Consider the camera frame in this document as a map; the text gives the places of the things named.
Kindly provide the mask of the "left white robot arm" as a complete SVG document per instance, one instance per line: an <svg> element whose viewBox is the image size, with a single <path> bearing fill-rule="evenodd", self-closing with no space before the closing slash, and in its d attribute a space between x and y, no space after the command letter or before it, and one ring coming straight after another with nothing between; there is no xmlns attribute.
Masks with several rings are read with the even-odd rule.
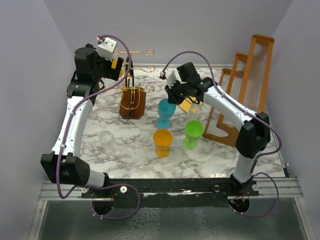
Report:
<svg viewBox="0 0 320 240"><path fill-rule="evenodd" d="M117 42L107 38L97 47L86 44L74 52L75 71L67 86L67 108L58 139L40 163L52 183L93 187L97 196L106 197L111 190L106 173L92 170L80 159L81 142L87 119L103 78L117 81L123 58L114 60Z"/></svg>

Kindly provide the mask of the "blue plastic goblet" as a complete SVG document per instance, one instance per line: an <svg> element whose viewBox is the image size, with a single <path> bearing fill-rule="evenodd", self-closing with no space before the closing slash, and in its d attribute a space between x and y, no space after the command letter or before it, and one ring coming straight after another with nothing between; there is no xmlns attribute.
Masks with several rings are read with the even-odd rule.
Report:
<svg viewBox="0 0 320 240"><path fill-rule="evenodd" d="M156 125L159 129L168 129L171 125L170 118L176 111L176 105L169 103L167 98L162 99L158 104L159 118L156 120Z"/></svg>

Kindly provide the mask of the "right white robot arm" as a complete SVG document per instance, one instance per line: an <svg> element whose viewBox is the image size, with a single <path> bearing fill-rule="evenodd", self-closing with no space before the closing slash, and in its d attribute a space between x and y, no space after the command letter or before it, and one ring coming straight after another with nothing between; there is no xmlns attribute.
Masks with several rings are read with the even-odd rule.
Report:
<svg viewBox="0 0 320 240"><path fill-rule="evenodd" d="M271 140L270 119L265 112L256 113L245 107L210 77L201 78L192 62L177 68L174 72L161 71L160 78L166 80L165 91L170 104L181 104L185 99L194 97L218 110L238 130L235 147L239 152L234 172L230 176L230 191L240 196L248 189L252 172L261 153Z"/></svg>

